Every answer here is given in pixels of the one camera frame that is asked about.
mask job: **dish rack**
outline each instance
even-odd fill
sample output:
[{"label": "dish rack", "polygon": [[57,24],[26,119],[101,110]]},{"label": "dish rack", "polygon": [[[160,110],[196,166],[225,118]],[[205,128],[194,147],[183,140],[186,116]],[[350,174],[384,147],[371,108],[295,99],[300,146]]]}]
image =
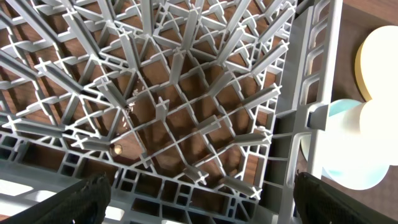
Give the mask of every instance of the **dish rack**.
[{"label": "dish rack", "polygon": [[[1,184],[12,182],[25,190],[14,195],[2,192],[0,202],[15,208],[14,213],[79,178],[106,172],[112,200],[104,223],[300,223],[293,200],[299,144],[303,136],[311,135],[307,169],[320,178],[317,144],[331,100],[342,0],[315,0],[313,5],[305,1],[299,6],[295,0],[6,2],[0,11],[0,30],[8,41],[0,50],[0,66],[8,71],[8,78],[0,82],[0,179]],[[93,4],[100,11],[89,7]],[[253,5],[257,14],[249,10]],[[295,19],[296,11],[300,15]],[[55,31],[48,19],[52,16],[67,23],[65,30]],[[259,21],[267,24],[261,32]],[[25,40],[23,29],[18,29],[23,26],[33,28],[38,40]],[[168,30],[176,38],[162,35]],[[65,53],[71,41],[80,43],[81,55]],[[209,50],[198,47],[201,44]],[[55,59],[39,54],[49,48]],[[117,49],[122,54],[113,53]],[[151,50],[154,53],[146,57]],[[234,56],[244,63],[231,59]],[[192,63],[189,70],[184,69],[186,59]],[[155,63],[167,74],[157,83],[144,71]],[[81,64],[77,77],[70,67]],[[220,72],[209,79],[205,71],[213,67]],[[120,77],[125,78],[123,91],[115,84]],[[43,79],[64,91],[50,93],[43,88]],[[185,88],[189,79],[202,87],[200,94]],[[243,90],[245,79],[255,83],[250,95]],[[19,110],[10,105],[11,93],[20,93],[26,85],[33,86],[37,101]],[[180,105],[167,95],[154,97],[166,88],[175,89]],[[220,97],[227,88],[239,98],[232,108]],[[310,99],[314,93],[316,99]],[[135,114],[144,99],[153,108],[148,121]],[[204,100],[205,105],[215,105],[216,115],[195,111],[195,103]],[[65,111],[57,117],[53,107],[62,103]],[[38,111],[49,122],[30,117]],[[183,135],[170,125],[171,116],[181,111],[193,123],[190,133]],[[232,118],[240,111],[249,117],[245,133],[235,128]],[[104,133],[98,119],[106,114],[112,114],[112,120]],[[264,115],[267,119],[261,123]],[[150,127],[164,130],[171,143],[155,146],[142,140]],[[215,147],[211,135],[223,128],[231,140]],[[200,159],[192,159],[182,146],[194,136],[205,146],[206,156]],[[112,153],[126,139],[136,140],[134,160]],[[170,151],[181,158],[175,174],[159,166],[159,157]],[[233,172],[223,156],[231,152],[240,154]],[[248,182],[253,158],[255,175]],[[221,174],[212,186],[208,170],[202,169],[208,163]]]}]

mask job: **plastic grid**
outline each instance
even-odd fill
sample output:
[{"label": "plastic grid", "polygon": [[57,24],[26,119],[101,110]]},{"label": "plastic grid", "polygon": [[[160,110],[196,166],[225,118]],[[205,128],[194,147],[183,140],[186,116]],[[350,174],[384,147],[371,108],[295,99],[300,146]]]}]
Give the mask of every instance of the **plastic grid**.
[{"label": "plastic grid", "polygon": [[[24,1],[8,1],[22,16],[11,18],[4,11],[0,11],[1,26],[3,29],[7,29],[10,41],[9,45],[1,49],[1,65],[3,68],[19,76],[19,78],[12,81],[2,81],[0,83],[1,89],[10,90],[25,83],[31,83],[35,88],[37,98],[36,103],[28,105],[26,109],[13,114],[4,95],[0,96],[3,109],[1,112],[1,124],[3,128],[6,128],[1,132],[0,141],[2,142],[2,150],[5,150],[4,154],[8,155],[7,161],[9,163],[21,163],[30,145],[41,145],[48,149],[55,149],[64,153],[62,164],[57,170],[58,174],[81,177],[80,170],[87,159],[115,166],[117,169],[115,180],[117,181],[113,182],[113,188],[121,189],[123,184],[131,185],[130,191],[132,194],[129,198],[131,202],[136,198],[146,202],[158,204],[160,202],[166,207],[179,208],[202,215],[206,214],[206,216],[215,218],[214,220],[240,222],[237,221],[237,217],[241,221],[250,220],[252,211],[248,209],[251,206],[247,205],[255,205],[260,199],[259,192],[263,185],[267,153],[275,121],[274,114],[277,95],[280,93],[278,84],[280,83],[284,67],[284,53],[287,50],[287,44],[283,41],[274,48],[272,48],[272,43],[275,35],[289,43],[289,32],[295,2],[292,5],[288,1],[273,1],[269,5],[269,8],[266,8],[262,2],[256,1],[261,10],[261,13],[256,15],[252,15],[246,10],[251,1],[208,1],[211,6],[209,9],[203,10],[203,1],[197,1],[195,4],[186,2],[189,9],[184,9],[177,5],[184,1],[154,1],[153,5],[148,4],[150,1],[147,1],[144,4],[148,5],[141,6],[139,2],[132,0],[129,1],[131,6],[125,9],[124,12],[121,12],[124,1],[98,1],[102,14],[84,8],[85,5],[93,2],[96,1],[31,1],[32,5],[30,5],[29,2]],[[231,6],[237,7],[237,10],[235,15],[227,21],[224,16],[224,10]],[[151,9],[152,7],[153,9],[157,9],[153,21],[150,20],[150,17],[142,16],[143,13],[151,12],[153,10]],[[46,25],[46,21],[42,16],[43,14],[50,16],[57,13],[62,13],[62,17],[70,26],[67,31],[60,34],[55,33],[51,27]],[[215,14],[219,21],[207,17],[212,13]],[[123,22],[123,20],[135,16],[141,18],[144,25],[143,29]],[[259,34],[256,30],[256,21],[259,19],[267,19],[270,23],[268,29],[262,34]],[[18,34],[15,33],[12,27],[26,22],[36,30],[43,38],[42,40],[35,42],[28,40],[18,41]],[[186,28],[184,35],[182,35],[180,33],[180,25],[184,23],[186,23]],[[151,27],[154,29],[148,28],[146,24],[151,24]],[[247,26],[251,34],[244,32],[244,26]],[[179,41],[166,39],[160,35],[162,31],[170,29],[175,31]],[[91,32],[96,32],[97,30],[101,30],[101,34],[98,40],[95,41]],[[197,36],[199,30],[203,35],[199,39],[192,38]],[[108,46],[105,46],[110,34],[116,35],[118,38],[110,42]],[[222,35],[219,47],[216,47],[215,37],[217,35]],[[74,38],[77,38],[82,44],[86,54],[78,57],[65,57],[58,45]],[[202,42],[210,44],[214,55],[195,48],[196,45]],[[143,44],[143,50],[140,54],[138,54],[136,49],[137,44]],[[156,53],[146,60],[144,52],[147,51],[150,44],[154,46]],[[34,65],[34,68],[38,71],[31,68],[31,62],[25,53],[34,53],[48,47],[55,48],[58,60],[53,62],[39,60],[39,63]],[[125,58],[111,55],[111,51],[120,48],[123,49]],[[228,60],[228,58],[237,54],[240,54],[243,58],[247,65],[246,67]],[[167,57],[171,55],[173,63],[169,66]],[[182,69],[182,61],[186,57],[191,60],[194,68],[179,75]],[[198,58],[207,62],[200,63]],[[76,79],[67,65],[77,65],[81,62],[86,62],[86,66],[80,78]],[[157,85],[149,85],[140,68],[155,62],[161,62],[169,75],[169,80]],[[95,65],[99,65],[102,75],[90,80]],[[213,65],[221,65],[224,75],[218,76],[213,83],[208,83],[204,71]],[[263,90],[267,72],[277,75],[276,85]],[[195,75],[200,77],[199,80],[206,91],[201,96],[188,98],[179,83]],[[124,93],[120,92],[112,82],[112,80],[121,76],[130,77]],[[43,90],[37,81],[41,77],[51,79],[63,87],[67,93],[59,96],[46,96],[45,91],[48,90]],[[239,85],[239,81],[246,77],[253,78],[258,85],[257,92],[249,97],[245,97],[242,94]],[[137,80],[142,83],[143,87],[142,89],[138,89],[138,91],[134,91],[134,84]],[[180,106],[172,110],[169,110],[170,102],[168,100],[162,98],[155,99],[151,94],[151,92],[159,91],[170,85],[175,87],[183,101]],[[227,86],[233,87],[241,101],[241,106],[231,111],[226,111],[216,97]],[[199,122],[192,104],[207,96],[211,97],[221,116],[210,116]],[[135,125],[130,118],[130,106],[132,103],[145,97],[150,98],[151,105],[155,108],[155,118],[146,123]],[[68,106],[61,120],[57,121],[50,105],[64,100],[68,100]],[[93,111],[90,104],[87,103],[88,101],[103,105],[103,109]],[[82,118],[71,122],[79,103],[83,107],[84,115]],[[195,124],[196,131],[177,139],[168,127],[167,122],[165,122],[165,118],[184,109],[188,111],[190,118]],[[27,118],[28,115],[38,110],[44,112],[51,124],[40,123]],[[229,117],[239,110],[246,110],[250,116],[249,133],[252,134],[237,135],[234,132]],[[99,118],[111,111],[116,112],[114,120],[109,132],[102,135],[96,125],[95,118]],[[269,121],[265,126],[259,127],[256,125],[255,120],[259,111],[268,114]],[[127,122],[127,130],[122,133],[119,132],[121,121]],[[144,143],[140,142],[137,133],[159,121],[170,134],[173,143],[159,149],[153,154],[148,154]],[[227,124],[229,132],[234,137],[234,141],[216,150],[207,139],[206,134],[220,128],[221,122]],[[86,128],[79,128],[82,125],[91,127],[93,131],[90,132]],[[178,144],[195,134],[200,134],[203,138],[211,156],[189,164],[184,159],[184,155]],[[138,139],[137,143],[142,149],[142,154],[137,162],[127,166],[114,161],[108,150],[109,146],[129,136],[134,136]],[[243,160],[239,165],[238,173],[233,175],[233,178],[230,178],[223,169],[220,155],[234,146],[239,147]],[[80,147],[87,151],[77,152],[70,149],[70,147]],[[178,151],[186,169],[174,177],[166,177],[157,173],[152,158],[172,147]],[[95,156],[97,151],[100,151],[99,156]],[[259,167],[257,168],[259,172],[256,172],[253,185],[241,181],[244,178],[244,171],[250,155],[256,156],[260,160]],[[225,179],[223,184],[217,185],[212,189],[203,185],[205,184],[203,177],[206,177],[208,174],[198,168],[208,161],[215,161],[217,168],[220,169]],[[185,175],[191,178],[193,182],[189,183],[179,180]],[[150,197],[145,194],[142,195],[139,192],[137,194],[136,187],[139,185],[140,178],[144,179],[144,177],[160,179],[161,188],[156,195]],[[161,192],[167,185],[166,182],[176,183],[178,185],[177,192],[180,192],[170,202],[164,202],[161,198]],[[221,190],[225,189],[225,186],[230,189],[227,190],[229,193],[222,192],[225,191]],[[220,213],[204,212],[203,210],[191,207],[187,202],[192,201],[194,189],[223,195],[227,198],[226,205],[223,206]],[[254,198],[250,199],[246,195],[254,196]],[[181,205],[181,200],[186,201],[186,205]],[[163,206],[160,206],[158,214],[160,216],[162,216],[162,208]]]}]

